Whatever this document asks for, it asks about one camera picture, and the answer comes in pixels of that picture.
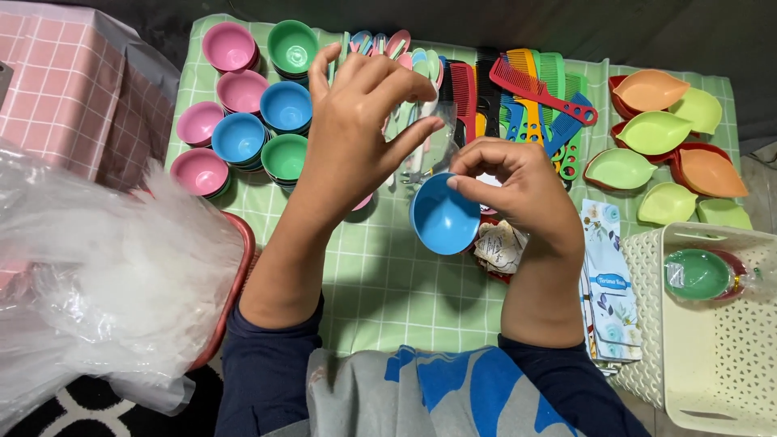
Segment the light green leaf-shaped dish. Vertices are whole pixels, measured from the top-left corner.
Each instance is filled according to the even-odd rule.
[[[697,197],[682,185],[664,182],[645,194],[636,217],[643,222],[659,225],[686,222],[693,215]]]
[[[660,155],[669,152],[691,133],[693,122],[662,110],[643,112],[616,135],[634,152]]]
[[[682,98],[669,107],[669,112],[693,122],[691,130],[714,134],[723,116],[723,107],[712,94],[697,88],[689,88]]]
[[[585,177],[618,190],[631,190],[647,184],[657,168],[633,150],[608,149],[591,160]]]
[[[740,205],[728,199],[708,199],[696,206],[699,221],[710,225],[753,230],[750,216]]]

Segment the person's right hand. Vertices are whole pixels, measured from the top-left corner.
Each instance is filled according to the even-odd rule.
[[[448,186],[499,212],[515,229],[540,236],[557,250],[579,250],[583,227],[577,209],[542,146],[479,137],[451,160]],[[485,184],[487,173],[502,183]]]

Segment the orange leaf-shaped dish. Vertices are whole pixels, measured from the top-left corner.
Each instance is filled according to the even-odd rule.
[[[683,97],[691,84],[659,70],[639,70],[612,90],[635,110],[662,110]]]
[[[680,149],[680,166],[685,182],[699,193],[714,198],[747,196],[747,188],[737,169],[717,153]]]

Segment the woven basket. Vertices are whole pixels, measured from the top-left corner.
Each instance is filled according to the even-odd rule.
[[[622,241],[637,297],[643,360],[615,383],[682,428],[777,435],[777,290],[729,301],[680,302],[664,291],[664,258],[689,247],[721,249],[748,267],[777,266],[777,236],[673,223]]]

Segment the blue plastic bowl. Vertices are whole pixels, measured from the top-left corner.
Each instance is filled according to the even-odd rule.
[[[274,130],[294,133],[313,117],[310,93],[296,82],[278,82],[264,90],[259,101],[262,117]]]
[[[429,250],[453,255],[466,249],[480,226],[480,204],[448,188],[453,173],[429,178],[410,201],[410,225]]]
[[[265,130],[255,115],[236,112],[216,124],[211,137],[213,151],[231,164],[250,164],[259,158]]]

